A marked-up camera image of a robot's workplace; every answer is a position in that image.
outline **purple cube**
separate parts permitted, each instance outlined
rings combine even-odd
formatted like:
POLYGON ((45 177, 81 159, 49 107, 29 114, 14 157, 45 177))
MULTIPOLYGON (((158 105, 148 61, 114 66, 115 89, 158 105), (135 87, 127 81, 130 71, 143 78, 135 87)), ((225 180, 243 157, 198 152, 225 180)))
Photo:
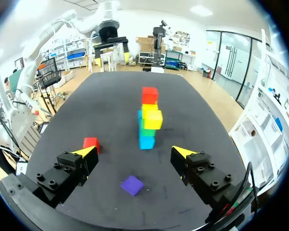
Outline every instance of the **purple cube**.
POLYGON ((142 189, 144 183, 138 180, 135 176, 129 176, 122 184, 121 187, 130 195, 135 196, 139 190, 142 189))

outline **green cube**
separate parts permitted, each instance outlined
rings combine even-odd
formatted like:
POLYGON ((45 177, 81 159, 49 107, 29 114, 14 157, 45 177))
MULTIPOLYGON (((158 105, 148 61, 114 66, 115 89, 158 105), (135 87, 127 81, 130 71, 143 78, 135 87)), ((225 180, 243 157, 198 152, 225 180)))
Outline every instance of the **green cube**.
POLYGON ((145 120, 141 119, 141 136, 155 136, 155 131, 153 129, 144 129, 145 120))

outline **ceiling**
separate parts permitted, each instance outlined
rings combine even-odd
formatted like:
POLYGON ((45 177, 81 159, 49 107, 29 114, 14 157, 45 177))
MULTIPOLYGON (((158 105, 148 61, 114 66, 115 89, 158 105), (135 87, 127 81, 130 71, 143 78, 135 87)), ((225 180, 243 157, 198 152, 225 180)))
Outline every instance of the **ceiling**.
MULTIPOLYGON (((86 17, 97 9, 103 0, 21 0, 25 1, 22 13, 15 8, 0 30, 0 60, 20 53, 22 43, 39 28, 51 22, 63 12, 74 9, 78 17, 86 17), (39 17, 25 18, 40 13, 39 17)), ((190 18, 205 25, 239 26, 259 31, 267 29, 267 23, 249 0, 119 0, 120 10, 150 10, 190 18), (195 5, 203 5, 213 12, 208 17, 190 12, 195 5)))

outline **door frame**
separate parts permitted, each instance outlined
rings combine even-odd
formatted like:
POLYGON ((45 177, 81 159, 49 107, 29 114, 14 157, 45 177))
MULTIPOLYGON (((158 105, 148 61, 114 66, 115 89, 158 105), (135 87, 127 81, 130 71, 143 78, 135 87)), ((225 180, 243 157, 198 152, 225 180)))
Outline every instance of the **door frame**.
POLYGON ((215 72, 216 72, 216 69, 217 69, 217 64, 218 64, 218 61, 219 61, 219 58, 220 58, 220 53, 221 53, 221 45, 222 45, 222 40, 223 40, 223 37, 222 37, 222 34, 223 33, 230 33, 230 34, 235 34, 235 35, 240 35, 240 36, 245 36, 245 37, 248 37, 250 38, 250 56, 249 56, 249 60, 248 60, 248 63, 247 63, 247 68, 246 68, 246 72, 245 72, 245 75, 244 75, 244 79, 243 79, 243 82, 241 84, 241 88, 237 94, 237 97, 235 99, 235 101, 244 109, 245 107, 238 102, 238 98, 240 97, 240 94, 242 92, 242 89, 243 89, 243 86, 244 86, 244 83, 245 83, 245 80, 246 80, 246 76, 247 76, 247 72, 250 68, 250 58, 251 58, 251 49, 252 49, 252 41, 253 40, 256 40, 258 42, 261 42, 260 39, 257 39, 257 38, 254 38, 252 36, 249 36, 249 35, 244 35, 244 34, 240 34, 240 33, 236 33, 236 32, 231 32, 231 31, 224 31, 224 30, 206 30, 206 31, 212 31, 212 32, 220 32, 220 44, 219 44, 219 47, 218 47, 218 54, 217 54, 217 59, 216 59, 216 65, 215 65, 215 68, 214 68, 214 71, 213 71, 213 75, 212 75, 212 80, 214 80, 214 76, 215 76, 215 72))

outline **table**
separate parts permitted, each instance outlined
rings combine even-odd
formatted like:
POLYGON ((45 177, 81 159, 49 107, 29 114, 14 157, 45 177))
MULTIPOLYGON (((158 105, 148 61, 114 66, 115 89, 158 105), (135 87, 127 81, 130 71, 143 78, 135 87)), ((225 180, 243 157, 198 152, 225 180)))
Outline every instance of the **table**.
POLYGON ((239 153, 208 104, 181 76, 147 72, 94 73, 50 121, 26 174, 36 180, 63 151, 80 149, 85 137, 104 147, 83 187, 56 209, 79 220, 125 229, 192 230, 211 208, 185 187, 170 163, 173 145, 205 151, 238 184, 245 170, 239 153), (164 121, 153 150, 140 150, 137 111, 142 87, 156 87, 164 121), (135 197, 120 184, 129 175, 144 182, 135 197))

